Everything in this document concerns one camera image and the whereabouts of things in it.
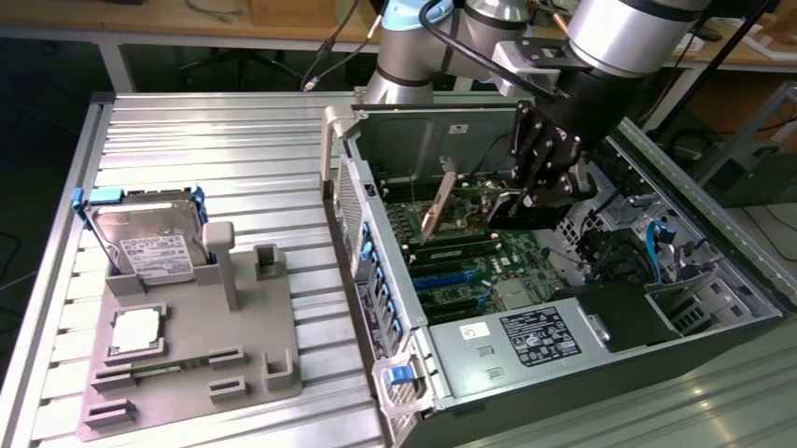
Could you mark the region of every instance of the hard drive label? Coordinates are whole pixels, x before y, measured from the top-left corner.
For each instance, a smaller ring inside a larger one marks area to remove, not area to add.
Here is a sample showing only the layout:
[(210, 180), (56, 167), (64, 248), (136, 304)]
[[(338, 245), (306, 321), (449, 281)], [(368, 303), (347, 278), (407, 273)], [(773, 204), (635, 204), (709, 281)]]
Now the hard drive label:
[(526, 367), (578, 355), (578, 347), (555, 307), (501, 318), (514, 353)]
[(120, 244), (140, 278), (163, 277), (194, 271), (183, 235), (121, 240)]

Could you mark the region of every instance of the blue cable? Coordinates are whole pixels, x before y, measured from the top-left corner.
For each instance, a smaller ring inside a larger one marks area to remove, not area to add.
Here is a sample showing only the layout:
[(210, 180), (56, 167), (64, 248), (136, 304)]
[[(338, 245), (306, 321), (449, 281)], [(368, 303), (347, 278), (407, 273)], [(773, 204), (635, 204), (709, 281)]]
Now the blue cable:
[(650, 256), (650, 260), (653, 261), (653, 267), (657, 271), (657, 283), (661, 283), (661, 268), (658, 266), (658, 257), (657, 257), (657, 230), (673, 231), (667, 227), (667, 225), (661, 221), (651, 221), (650, 225), (647, 226), (647, 232), (645, 235), (645, 246), (647, 247), (647, 255)]

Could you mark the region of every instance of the blue pcie slot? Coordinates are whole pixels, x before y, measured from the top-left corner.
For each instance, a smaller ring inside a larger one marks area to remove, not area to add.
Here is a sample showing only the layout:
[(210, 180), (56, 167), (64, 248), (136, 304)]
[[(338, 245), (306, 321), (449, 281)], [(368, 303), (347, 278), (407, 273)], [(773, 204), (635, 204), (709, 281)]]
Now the blue pcie slot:
[(473, 273), (455, 273), (453, 275), (443, 275), (442, 277), (422, 278), (412, 282), (415, 290), (431, 289), (434, 287), (453, 287), (455, 285), (465, 285), (473, 280)]

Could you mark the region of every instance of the hard drive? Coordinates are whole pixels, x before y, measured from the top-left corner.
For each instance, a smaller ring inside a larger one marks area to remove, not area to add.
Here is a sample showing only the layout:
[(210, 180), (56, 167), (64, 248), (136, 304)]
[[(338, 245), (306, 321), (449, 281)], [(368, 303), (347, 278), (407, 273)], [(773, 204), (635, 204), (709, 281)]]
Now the hard drive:
[(144, 285), (195, 278), (194, 267), (211, 262), (202, 244), (203, 202), (200, 189), (92, 190), (84, 219), (120, 274), (136, 274)]

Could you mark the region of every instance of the slotted aluminum surface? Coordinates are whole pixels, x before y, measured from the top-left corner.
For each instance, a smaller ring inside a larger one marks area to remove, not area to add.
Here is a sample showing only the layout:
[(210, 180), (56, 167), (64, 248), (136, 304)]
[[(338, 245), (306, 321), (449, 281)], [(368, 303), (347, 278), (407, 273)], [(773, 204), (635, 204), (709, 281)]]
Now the slotted aluminum surface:
[(93, 184), (125, 189), (198, 184), (210, 220), (234, 223), (234, 251), (263, 242), (286, 250), (306, 389), (294, 399), (80, 443), (71, 433), (107, 264), (83, 231), (76, 251), (64, 256), (73, 260), (72, 277), (63, 296), (52, 297), (63, 311), (29, 437), (40, 446), (382, 445), (319, 191), (323, 110), (352, 101), (348, 93), (119, 96), (99, 133)]

